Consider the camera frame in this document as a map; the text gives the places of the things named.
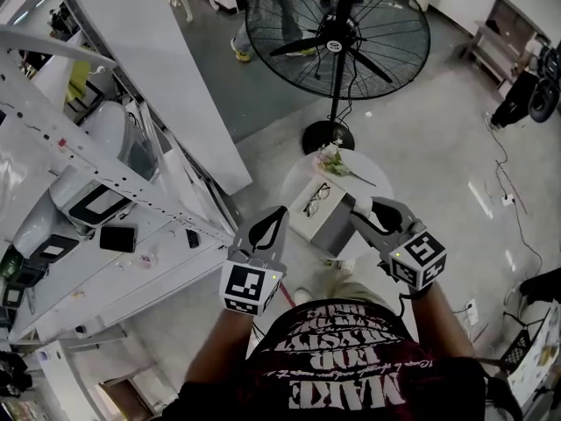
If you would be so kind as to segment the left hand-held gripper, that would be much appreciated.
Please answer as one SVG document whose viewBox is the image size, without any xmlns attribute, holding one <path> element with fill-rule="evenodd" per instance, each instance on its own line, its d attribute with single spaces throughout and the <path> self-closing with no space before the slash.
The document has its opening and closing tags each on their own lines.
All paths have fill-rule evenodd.
<svg viewBox="0 0 561 421">
<path fill-rule="evenodd" d="M 221 271 L 225 309 L 255 317 L 265 312 L 287 273 L 281 261 L 287 228 L 288 208 L 282 205 L 262 210 L 239 226 Z"/>
</svg>

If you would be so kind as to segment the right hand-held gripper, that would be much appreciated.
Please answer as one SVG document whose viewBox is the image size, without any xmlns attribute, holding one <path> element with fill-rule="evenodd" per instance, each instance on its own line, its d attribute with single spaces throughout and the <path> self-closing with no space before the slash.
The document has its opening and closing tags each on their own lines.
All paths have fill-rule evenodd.
<svg viewBox="0 0 561 421">
<path fill-rule="evenodd" d="M 352 211 L 350 220 L 363 240 L 380 250 L 387 274 L 414 290 L 429 286 L 443 273 L 447 252 L 421 221 L 401 202 L 381 196 L 372 197 L 372 212 L 387 236 L 366 216 Z"/>
</svg>

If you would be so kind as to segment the grey tray box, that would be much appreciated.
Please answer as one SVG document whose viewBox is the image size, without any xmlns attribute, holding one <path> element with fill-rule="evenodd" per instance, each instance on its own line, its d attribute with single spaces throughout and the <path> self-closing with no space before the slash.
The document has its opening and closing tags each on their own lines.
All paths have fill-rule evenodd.
<svg viewBox="0 0 561 421">
<path fill-rule="evenodd" d="M 308 218 L 302 210 L 324 182 L 330 185 L 330 195 L 320 202 L 316 214 Z M 355 197 L 346 190 L 322 175 L 315 175 L 288 208 L 289 224 L 327 257 L 336 258 L 356 232 L 350 220 L 354 204 Z"/>
</svg>

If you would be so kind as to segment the person's right forearm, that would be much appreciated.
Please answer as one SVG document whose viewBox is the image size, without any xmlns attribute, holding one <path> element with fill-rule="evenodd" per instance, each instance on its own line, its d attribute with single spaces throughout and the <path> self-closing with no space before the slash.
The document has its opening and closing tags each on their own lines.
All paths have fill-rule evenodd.
<svg viewBox="0 0 561 421">
<path fill-rule="evenodd" d="M 437 282 L 411 300 L 419 343 L 432 352 L 449 357 L 475 357 L 464 328 L 453 313 Z"/>
</svg>

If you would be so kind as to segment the person's left forearm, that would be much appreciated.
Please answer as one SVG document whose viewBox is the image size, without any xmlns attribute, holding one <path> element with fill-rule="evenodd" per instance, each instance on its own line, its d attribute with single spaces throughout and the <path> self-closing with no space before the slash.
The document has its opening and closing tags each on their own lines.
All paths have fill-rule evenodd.
<svg viewBox="0 0 561 421">
<path fill-rule="evenodd" d="M 252 326 L 253 316 L 222 310 L 191 361 L 185 382 L 233 388 L 245 366 Z"/>
</svg>

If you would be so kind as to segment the round white side table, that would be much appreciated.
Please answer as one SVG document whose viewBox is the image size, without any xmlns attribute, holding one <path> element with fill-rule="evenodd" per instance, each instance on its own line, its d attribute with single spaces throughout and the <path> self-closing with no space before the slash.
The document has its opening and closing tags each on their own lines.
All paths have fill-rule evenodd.
<svg viewBox="0 0 561 421">
<path fill-rule="evenodd" d="M 375 183 L 376 186 L 362 182 L 352 176 L 339 177 L 324 172 L 316 165 L 316 153 L 311 153 L 300 158 L 290 169 L 281 188 L 280 203 L 289 208 L 292 202 L 298 197 L 315 175 L 322 175 L 328 178 L 330 181 L 334 182 L 354 197 L 360 195 L 370 197 L 382 196 L 385 198 L 394 197 L 394 192 L 389 180 L 376 163 L 371 161 L 362 153 L 352 150 L 343 149 L 341 153 L 344 163 L 351 168 L 352 171 L 368 181 Z M 351 240 L 345 246 L 341 254 L 336 258 L 327 257 L 326 253 L 311 245 L 303 237 L 301 238 L 311 246 L 314 253 L 323 259 L 357 259 L 368 253 L 370 250 L 370 246 L 367 245 L 357 231 L 353 234 Z"/>
</svg>

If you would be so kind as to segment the black-framed glasses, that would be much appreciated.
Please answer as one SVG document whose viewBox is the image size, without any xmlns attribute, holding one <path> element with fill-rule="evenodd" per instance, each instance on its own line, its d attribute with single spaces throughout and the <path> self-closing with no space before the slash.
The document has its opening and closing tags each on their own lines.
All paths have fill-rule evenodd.
<svg viewBox="0 0 561 421">
<path fill-rule="evenodd" d="M 330 185 L 324 182 L 315 192 L 315 194 L 309 199 L 309 201 L 304 206 L 302 212 L 308 217 L 312 218 L 319 207 L 322 200 L 325 200 L 330 195 Z"/>
</svg>

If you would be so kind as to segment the pale artificial flower bunch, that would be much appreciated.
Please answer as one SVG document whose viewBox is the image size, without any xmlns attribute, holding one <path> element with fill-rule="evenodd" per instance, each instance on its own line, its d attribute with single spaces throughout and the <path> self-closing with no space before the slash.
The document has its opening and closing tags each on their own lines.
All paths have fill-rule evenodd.
<svg viewBox="0 0 561 421">
<path fill-rule="evenodd" d="M 337 139 L 330 142 L 329 144 L 321 146 L 317 150 L 316 165 L 321 170 L 329 174 L 339 177 L 352 176 L 362 182 L 366 182 L 372 186 L 376 186 L 375 183 L 370 182 L 367 179 L 356 174 L 344 163 L 340 148 L 342 144 L 343 141 L 341 139 Z"/>
</svg>

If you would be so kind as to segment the black tablet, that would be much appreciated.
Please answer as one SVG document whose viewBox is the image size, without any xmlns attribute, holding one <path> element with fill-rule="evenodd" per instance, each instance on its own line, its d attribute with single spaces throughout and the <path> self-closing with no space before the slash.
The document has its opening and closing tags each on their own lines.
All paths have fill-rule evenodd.
<svg viewBox="0 0 561 421">
<path fill-rule="evenodd" d="M 134 253 L 137 229 L 133 226 L 105 225 L 99 234 L 99 247 L 120 253 Z"/>
</svg>

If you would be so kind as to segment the white metal shelf rack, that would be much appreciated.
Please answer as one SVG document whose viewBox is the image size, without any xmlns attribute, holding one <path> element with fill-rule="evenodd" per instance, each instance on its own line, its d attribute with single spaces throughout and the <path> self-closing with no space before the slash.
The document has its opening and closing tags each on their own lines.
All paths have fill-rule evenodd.
<svg viewBox="0 0 561 421">
<path fill-rule="evenodd" d="M 23 219 L 66 168 L 130 199 L 135 253 L 102 250 L 96 240 L 56 263 L 18 312 L 10 338 L 34 331 L 50 342 L 78 325 L 101 331 L 220 267 L 234 237 L 213 189 L 233 194 L 251 177 L 195 64 L 167 0 L 65 0 L 95 50 L 0 25 L 0 249 L 4 229 Z M 177 168 L 151 184 L 106 155 L 25 78 L 9 47 L 41 46 L 55 58 L 93 61 L 141 96 L 140 120 L 161 122 Z M 197 232 L 191 249 L 186 230 Z"/>
</svg>

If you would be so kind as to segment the person's dark red printed shirt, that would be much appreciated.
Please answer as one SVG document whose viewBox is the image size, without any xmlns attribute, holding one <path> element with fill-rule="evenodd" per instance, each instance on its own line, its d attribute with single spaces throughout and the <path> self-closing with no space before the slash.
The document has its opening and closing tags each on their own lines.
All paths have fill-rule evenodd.
<svg viewBox="0 0 561 421">
<path fill-rule="evenodd" d="M 432 352 L 391 310 L 323 299 L 280 316 L 231 389 L 184 382 L 164 421 L 522 421 L 473 358 Z"/>
</svg>

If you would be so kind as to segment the black standing fan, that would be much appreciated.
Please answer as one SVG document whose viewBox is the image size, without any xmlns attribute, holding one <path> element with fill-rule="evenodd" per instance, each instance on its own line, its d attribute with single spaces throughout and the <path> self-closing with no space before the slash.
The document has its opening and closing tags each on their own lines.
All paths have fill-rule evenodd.
<svg viewBox="0 0 561 421">
<path fill-rule="evenodd" d="M 430 53 L 430 26 L 416 0 L 297 0 L 302 38 L 286 43 L 276 0 L 250 0 L 245 23 L 252 50 L 283 81 L 330 100 L 326 119 L 307 126 L 302 151 L 313 153 L 341 139 L 354 149 L 345 119 L 355 100 L 393 94 L 420 74 Z M 314 47 L 315 54 L 287 53 Z"/>
</svg>

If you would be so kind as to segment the black crate stool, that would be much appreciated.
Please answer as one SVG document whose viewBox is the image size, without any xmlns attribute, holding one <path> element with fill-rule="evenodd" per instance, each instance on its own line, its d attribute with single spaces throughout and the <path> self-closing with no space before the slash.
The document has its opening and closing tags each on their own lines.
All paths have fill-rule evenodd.
<svg viewBox="0 0 561 421">
<path fill-rule="evenodd" d="M 525 323 L 521 321 L 521 319 L 519 319 L 517 316 L 509 312 L 505 311 L 503 315 L 505 317 L 512 318 L 521 327 L 521 330 L 518 332 L 518 334 L 508 346 L 506 352 L 500 358 L 500 370 L 505 373 L 506 376 L 510 376 L 520 366 L 522 360 L 526 357 L 534 341 L 536 340 L 537 333 L 535 333 L 534 336 L 531 336 L 529 328 L 536 325 L 537 331 L 539 332 L 539 330 L 543 326 L 545 318 L 540 318 L 536 321 Z"/>
</svg>

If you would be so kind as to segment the patterned white board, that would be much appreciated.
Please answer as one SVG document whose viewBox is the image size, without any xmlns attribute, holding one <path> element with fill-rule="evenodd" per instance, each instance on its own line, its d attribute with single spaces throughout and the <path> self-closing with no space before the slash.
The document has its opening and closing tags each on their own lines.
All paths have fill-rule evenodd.
<svg viewBox="0 0 561 421">
<path fill-rule="evenodd" d="M 522 313 L 522 322 L 529 326 L 530 346 L 522 361 L 508 376 L 513 395 L 526 403 L 556 361 L 561 346 L 561 309 L 558 303 L 536 302 Z"/>
</svg>

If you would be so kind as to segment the black round bag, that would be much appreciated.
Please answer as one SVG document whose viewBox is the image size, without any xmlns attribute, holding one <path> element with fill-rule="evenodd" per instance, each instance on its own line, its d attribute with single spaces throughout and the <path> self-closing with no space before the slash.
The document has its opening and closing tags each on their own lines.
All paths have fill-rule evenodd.
<svg viewBox="0 0 561 421">
<path fill-rule="evenodd" d="M 537 58 L 537 85 L 529 100 L 529 116 L 538 124 L 547 121 L 561 100 L 561 41 L 544 46 Z"/>
</svg>

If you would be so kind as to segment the grey cabinet with screen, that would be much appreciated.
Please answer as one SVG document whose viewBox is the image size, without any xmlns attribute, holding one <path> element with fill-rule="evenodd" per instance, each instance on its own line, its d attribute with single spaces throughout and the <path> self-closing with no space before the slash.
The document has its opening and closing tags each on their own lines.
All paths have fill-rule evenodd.
<svg viewBox="0 0 561 421">
<path fill-rule="evenodd" d="M 494 0 L 485 21 L 476 21 L 477 31 L 465 47 L 461 57 L 482 68 L 497 82 L 499 88 L 512 85 L 516 73 L 522 70 L 521 61 L 531 46 L 537 52 L 545 32 L 510 0 Z"/>
</svg>

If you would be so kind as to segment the green microwave oven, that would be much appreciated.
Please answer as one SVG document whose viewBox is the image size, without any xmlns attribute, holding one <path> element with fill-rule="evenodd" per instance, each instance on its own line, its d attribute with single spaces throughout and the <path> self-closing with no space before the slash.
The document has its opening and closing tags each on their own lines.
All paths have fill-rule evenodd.
<svg viewBox="0 0 561 421">
<path fill-rule="evenodd" d="M 25 258 L 16 250 L 8 249 L 0 260 L 0 289 L 7 285 L 24 288 L 25 284 L 19 280 L 21 268 Z"/>
</svg>

